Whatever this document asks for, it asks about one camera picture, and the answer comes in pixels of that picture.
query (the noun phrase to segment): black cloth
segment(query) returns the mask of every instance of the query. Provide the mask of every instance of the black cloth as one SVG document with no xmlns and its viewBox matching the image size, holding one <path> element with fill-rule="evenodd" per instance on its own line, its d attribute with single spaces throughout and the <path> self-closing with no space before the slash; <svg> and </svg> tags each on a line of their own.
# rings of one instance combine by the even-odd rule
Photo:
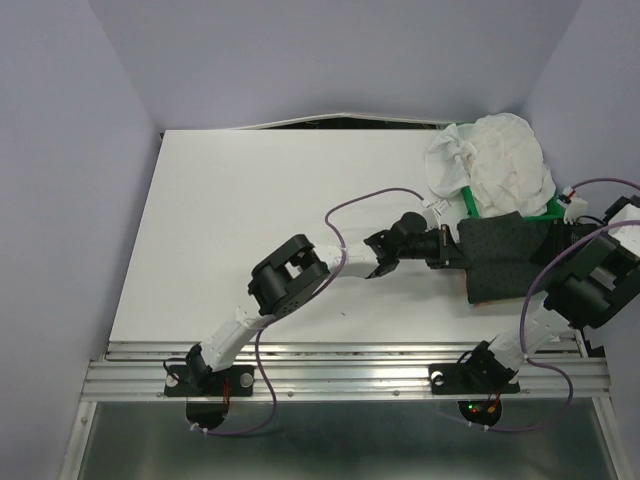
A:
<svg viewBox="0 0 640 480">
<path fill-rule="evenodd" d="M 526 295 L 544 267 L 531 258 L 543 245 L 550 225 L 526 221 L 518 212 L 461 220 L 460 248 L 471 265 L 466 269 L 469 303 Z"/>
</svg>

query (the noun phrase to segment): crumpled white cloth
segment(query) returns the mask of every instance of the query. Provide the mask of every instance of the crumpled white cloth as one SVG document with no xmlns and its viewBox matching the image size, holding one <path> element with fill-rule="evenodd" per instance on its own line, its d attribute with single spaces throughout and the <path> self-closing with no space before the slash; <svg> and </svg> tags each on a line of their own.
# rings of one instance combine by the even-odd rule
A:
<svg viewBox="0 0 640 480">
<path fill-rule="evenodd" d="M 556 191 L 533 130 L 510 113 L 449 125 L 429 146 L 425 166 L 436 195 L 449 198 L 471 187 L 482 217 L 542 215 Z"/>
</svg>

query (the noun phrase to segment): white tabletop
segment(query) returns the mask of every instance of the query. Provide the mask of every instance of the white tabletop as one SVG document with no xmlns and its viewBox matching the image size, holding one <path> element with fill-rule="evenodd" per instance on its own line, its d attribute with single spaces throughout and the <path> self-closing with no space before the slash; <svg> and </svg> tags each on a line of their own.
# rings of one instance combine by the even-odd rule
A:
<svg viewBox="0 0 640 480">
<path fill-rule="evenodd" d="M 111 341 L 198 341 L 240 305 L 252 268 L 304 233 L 337 244 L 331 207 L 402 186 L 433 198 L 423 156 L 437 131 L 169 131 L 164 137 Z M 348 207 L 334 221 L 362 241 L 409 210 L 404 193 Z M 386 277 L 337 280 L 274 325 L 270 342 L 454 342 L 517 324 L 520 301 L 472 307 L 464 274 L 405 261 Z"/>
</svg>

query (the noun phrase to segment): purple cable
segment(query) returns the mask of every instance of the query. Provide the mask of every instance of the purple cable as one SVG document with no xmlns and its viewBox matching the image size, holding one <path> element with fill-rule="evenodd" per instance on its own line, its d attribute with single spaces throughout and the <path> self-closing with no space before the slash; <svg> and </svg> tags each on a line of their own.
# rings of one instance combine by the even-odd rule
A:
<svg viewBox="0 0 640 480">
<path fill-rule="evenodd" d="M 554 258 L 546 267 L 544 267 L 542 269 L 540 274 L 536 277 L 536 279 L 531 284 L 531 287 L 529 287 L 529 291 L 527 292 L 527 295 L 525 296 L 525 299 L 524 299 L 524 303 L 522 304 L 522 313 L 520 314 L 520 349 L 522 350 L 522 353 L 525 354 L 526 362 L 529 365 L 537 367 L 537 368 L 544 368 L 546 370 L 553 370 L 554 372 L 557 372 L 557 373 L 559 373 L 560 375 L 562 375 L 564 377 L 564 379 L 567 381 L 567 385 L 569 386 L 569 395 L 567 396 L 567 400 L 566 400 L 565 404 L 562 406 L 560 411 L 558 411 L 553 417 L 549 418 L 548 420 L 545 420 L 544 422 L 538 423 L 536 425 L 532 425 L 531 427 L 521 427 L 521 428 L 490 427 L 487 430 L 492 431 L 492 432 L 500 432 L 500 433 L 535 432 L 535 431 L 542 430 L 543 428 L 548 427 L 549 425 L 551 425 L 552 423 L 554 423 L 555 421 L 559 420 L 564 415 L 566 415 L 567 411 L 571 407 L 571 403 L 573 402 L 573 382 L 571 381 L 571 378 L 569 377 L 569 375 L 564 370 L 562 370 L 562 369 L 560 369 L 560 368 L 558 368 L 558 367 L 556 367 L 554 365 L 548 365 L 548 364 L 545 364 L 545 363 L 536 362 L 534 360 L 531 360 L 531 358 L 528 357 L 529 352 L 527 351 L 527 345 L 526 345 L 526 342 L 525 342 L 525 322 L 526 322 L 526 319 L 527 319 L 527 309 L 529 308 L 529 303 L 531 302 L 531 298 L 533 297 L 534 293 L 536 292 L 536 289 L 537 289 L 538 285 L 540 284 L 540 282 L 542 281 L 542 279 L 559 262 L 561 262 L 563 259 L 565 259 L 568 255 L 571 255 L 577 249 L 579 249 L 579 248 L 583 247 L 585 244 L 589 243 L 591 240 L 593 240 L 595 237 L 597 237 L 601 233 L 608 232 L 609 230 L 614 229 L 614 228 L 625 227 L 625 226 L 629 226 L 629 225 L 640 226 L 640 220 L 626 220 L 624 222 L 618 222 L 618 223 L 614 223 L 614 224 L 611 224 L 611 225 L 606 225 L 604 227 L 598 228 L 597 230 L 594 230 L 589 235 L 586 235 L 585 237 L 581 238 L 576 243 L 571 245 L 569 248 L 564 250 L 562 253 L 560 253 L 560 255 L 558 255 L 556 258 Z M 446 417 L 449 417 L 449 418 L 454 418 L 451 415 L 447 415 L 447 414 L 442 414 L 442 415 L 444 415 Z"/>
<path fill-rule="evenodd" d="M 613 178 L 613 177 L 600 177 L 600 178 L 590 178 L 589 180 L 583 180 L 582 182 L 576 183 L 573 188 L 574 190 L 583 185 L 589 185 L 591 183 L 599 183 L 599 182 L 612 182 L 612 183 L 621 183 L 623 185 L 628 185 L 629 187 L 633 187 L 636 190 L 640 190 L 640 185 L 637 183 L 630 182 L 629 180 L 623 180 L 622 178 Z"/>
<path fill-rule="evenodd" d="M 411 190 L 410 188 L 404 188 L 404 187 L 384 188 L 382 190 L 378 190 L 376 192 L 369 193 L 367 195 L 363 195 L 361 197 L 354 198 L 353 200 L 349 200 L 347 202 L 341 203 L 340 205 L 338 205 L 336 207 L 333 207 L 331 210 L 329 210 L 327 212 L 327 214 L 324 216 L 324 223 L 326 223 L 327 226 L 331 230 L 333 230 L 333 233 L 336 234 L 336 237 L 338 237 L 338 241 L 340 242 L 340 247 L 343 249 L 342 250 L 342 258 L 340 259 L 340 263 L 338 264 L 338 267 L 336 268 L 336 270 L 329 276 L 329 278 L 327 278 L 327 280 L 322 285 L 320 285 L 320 287 L 315 292 L 313 292 L 313 294 L 311 295 L 311 298 L 309 298 L 309 301 L 313 300 L 318 295 L 320 295 L 331 284 L 331 282 L 333 282 L 336 279 L 336 277 L 340 274 L 340 271 L 344 268 L 345 263 L 347 263 L 347 254 L 344 251 L 344 249 L 347 247 L 347 244 L 344 241 L 344 237 L 342 236 L 340 231 L 337 229 L 337 227 L 329 221 L 329 217 L 331 216 L 331 214 L 336 212 L 337 210 L 340 210 L 341 208 L 347 207 L 347 206 L 352 205 L 352 204 L 354 204 L 356 202 L 360 202 L 362 200 L 366 200 L 367 198 L 375 197 L 377 195 L 382 195 L 383 193 L 389 193 L 389 192 L 410 193 L 410 194 L 415 195 L 416 197 L 418 197 L 420 199 L 420 201 L 424 200 L 424 197 L 422 195 L 420 195 L 415 190 Z M 278 410 L 278 398 L 276 396 L 276 391 L 273 389 L 273 385 L 271 385 L 271 381 L 267 377 L 267 373 L 264 370 L 264 365 L 262 365 L 262 359 L 260 358 L 260 339 L 262 338 L 262 334 L 267 329 L 267 327 L 273 325 L 277 321 L 278 320 L 275 320 L 275 321 L 272 321 L 272 322 L 268 323 L 267 325 L 265 325 L 264 328 L 258 332 L 258 335 L 256 336 L 256 341 L 255 341 L 255 355 L 256 355 L 256 363 L 258 365 L 258 370 L 260 370 L 260 375 L 262 375 L 262 379 L 264 380 L 265 385 L 269 389 L 269 393 L 271 393 L 271 399 L 273 401 L 273 407 L 271 408 L 271 412 L 269 413 L 269 416 L 267 418 L 265 418 L 262 422 L 260 422 L 258 425 L 255 425 L 253 427 L 247 428 L 245 430 L 238 430 L 238 431 L 234 431 L 234 432 L 216 432 L 216 431 L 213 431 L 213 430 L 212 431 L 209 431 L 209 430 L 205 431 L 204 429 L 202 429 L 201 427 L 197 426 L 196 424 L 191 424 L 191 428 L 193 430 L 196 430 L 198 432 L 204 433 L 205 435 L 211 435 L 211 436 L 215 436 L 215 437 L 237 437 L 237 436 L 247 435 L 249 433 L 253 433 L 256 430 L 259 430 L 259 429 L 267 426 L 267 424 L 269 424 L 271 422 L 271 420 L 273 420 L 273 417 L 275 417 L 276 412 Z"/>
</svg>

